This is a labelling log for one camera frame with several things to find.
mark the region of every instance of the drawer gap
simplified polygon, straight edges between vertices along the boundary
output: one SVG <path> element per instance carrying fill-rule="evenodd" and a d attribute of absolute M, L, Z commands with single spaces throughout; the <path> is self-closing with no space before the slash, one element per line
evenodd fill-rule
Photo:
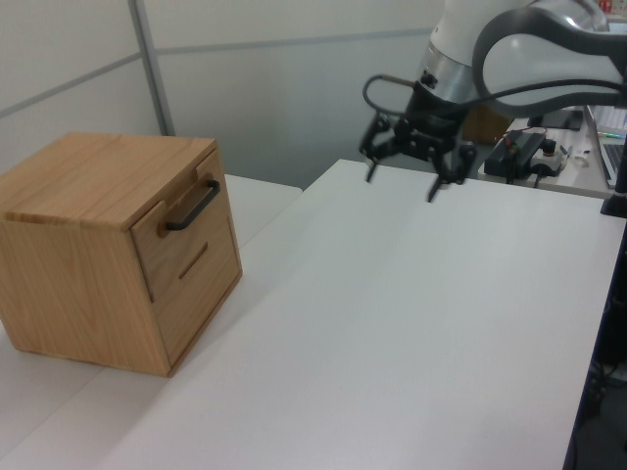
<path fill-rule="evenodd" d="M 178 279 L 182 280 L 183 277 L 185 277 L 185 274 L 189 272 L 189 270 L 194 266 L 194 264 L 196 264 L 196 261 L 200 259 L 200 257 L 207 251 L 208 248 L 209 248 L 209 243 L 205 242 L 205 245 L 203 245 L 203 248 L 201 248 L 200 251 L 196 254 L 196 256 L 189 262 L 189 264 L 185 266 L 185 269 L 183 269 L 181 273 L 178 274 Z"/>

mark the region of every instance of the black cable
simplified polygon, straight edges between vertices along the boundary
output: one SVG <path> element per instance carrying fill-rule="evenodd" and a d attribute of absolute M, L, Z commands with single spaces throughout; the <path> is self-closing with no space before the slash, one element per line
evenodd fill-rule
<path fill-rule="evenodd" d="M 577 460 L 579 459 L 577 451 L 577 437 L 573 433 L 572 435 L 572 470 L 577 470 Z"/>
<path fill-rule="evenodd" d="M 538 186 L 540 185 L 540 180 L 544 177 L 545 175 L 540 171 L 538 173 L 538 177 L 536 178 L 536 182 L 533 184 L 533 189 L 538 189 Z"/>
<path fill-rule="evenodd" d="M 525 93 L 527 91 L 541 90 L 545 88 L 556 88 L 560 86 L 580 85 L 580 86 L 599 86 L 602 88 L 609 88 L 609 89 L 616 90 L 616 91 L 622 90 L 622 86 L 619 85 L 618 83 L 613 83 L 611 81 L 606 81 L 606 80 L 596 80 L 596 79 L 591 79 L 591 78 L 572 78 L 572 79 L 557 80 L 557 81 L 544 81 L 542 83 L 535 83 L 533 85 L 525 85 L 525 86 L 518 86 L 516 88 L 510 88 L 509 90 L 500 91 L 499 93 L 493 93 L 487 96 L 483 96 L 481 98 L 477 98 L 475 100 L 467 101 L 465 103 L 460 103 L 457 105 L 450 105 L 445 108 L 441 108 L 439 110 L 429 110 L 429 111 L 422 111 L 419 113 L 406 114 L 403 111 L 387 110 L 385 108 L 380 107 L 379 105 L 374 103 L 372 100 L 370 100 L 370 97 L 368 96 L 368 89 L 370 88 L 370 85 L 373 82 L 378 81 L 378 80 L 391 81 L 391 82 L 398 83 L 404 86 L 410 86 L 410 82 L 408 80 L 403 80 L 402 78 L 396 78 L 394 76 L 381 73 L 379 75 L 374 75 L 371 78 L 369 78 L 368 81 L 363 86 L 363 90 L 362 90 L 363 99 L 376 112 L 384 114 L 384 115 L 389 115 L 389 116 L 404 117 L 407 119 L 419 119 L 419 118 L 424 118 L 427 116 L 451 115 L 459 111 L 469 110 L 470 108 L 473 108 L 476 105 L 480 105 L 488 101 L 493 101 L 499 98 L 503 98 L 504 96 L 516 95 L 518 93 Z"/>
<path fill-rule="evenodd" d="M 618 369 L 618 364 L 614 365 L 614 366 L 612 367 L 612 369 L 611 369 L 609 372 L 607 372 L 607 373 L 605 374 L 605 377 L 604 377 L 604 378 L 605 378 L 605 380 L 607 380 L 607 379 L 611 379 L 611 374 L 613 374 L 614 372 L 616 372 L 616 369 Z"/>

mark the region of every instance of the drawer front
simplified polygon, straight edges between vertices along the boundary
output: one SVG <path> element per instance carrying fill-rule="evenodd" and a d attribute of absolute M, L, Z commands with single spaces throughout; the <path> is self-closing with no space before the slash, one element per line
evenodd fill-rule
<path fill-rule="evenodd" d="M 241 271 L 217 152 L 185 181 L 173 190 L 180 197 L 158 202 L 131 229 L 170 363 Z"/>

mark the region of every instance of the wooden box lid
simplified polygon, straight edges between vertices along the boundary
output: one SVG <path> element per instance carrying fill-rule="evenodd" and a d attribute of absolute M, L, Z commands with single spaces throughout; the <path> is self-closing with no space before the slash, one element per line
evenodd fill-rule
<path fill-rule="evenodd" d="M 214 139 L 66 134 L 0 175 L 0 220 L 127 230 Z"/>

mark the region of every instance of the laptop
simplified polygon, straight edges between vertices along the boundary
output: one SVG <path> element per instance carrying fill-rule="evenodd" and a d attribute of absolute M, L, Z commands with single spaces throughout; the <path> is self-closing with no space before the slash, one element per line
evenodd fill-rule
<path fill-rule="evenodd" d="M 627 110 L 595 106 L 590 118 L 590 139 L 601 156 L 607 186 L 614 189 L 627 135 Z"/>

